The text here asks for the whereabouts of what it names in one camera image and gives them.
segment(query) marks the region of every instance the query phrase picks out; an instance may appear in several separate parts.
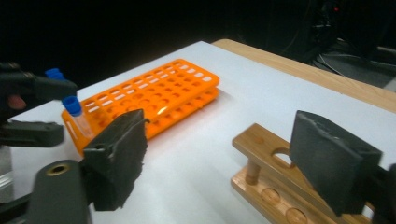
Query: white table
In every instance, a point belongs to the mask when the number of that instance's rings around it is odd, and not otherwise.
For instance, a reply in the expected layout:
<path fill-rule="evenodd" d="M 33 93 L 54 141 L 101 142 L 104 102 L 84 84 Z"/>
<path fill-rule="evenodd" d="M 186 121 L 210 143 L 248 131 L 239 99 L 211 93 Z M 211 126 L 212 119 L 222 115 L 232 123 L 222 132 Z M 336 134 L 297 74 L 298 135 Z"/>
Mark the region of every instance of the white table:
<path fill-rule="evenodd" d="M 80 100 L 182 58 L 220 78 L 210 105 L 148 142 L 143 173 L 122 209 L 92 211 L 93 223 L 267 223 L 230 179 L 247 163 L 232 139 L 256 122 L 290 140 L 295 112 L 319 114 L 384 152 L 381 166 L 396 162 L 396 114 L 277 71 L 205 42 L 165 55 L 82 89 Z M 18 115 L 18 120 L 63 123 L 60 102 Z M 32 190 L 35 173 L 63 159 L 80 160 L 68 133 L 54 148 L 12 148 L 16 196 Z"/>

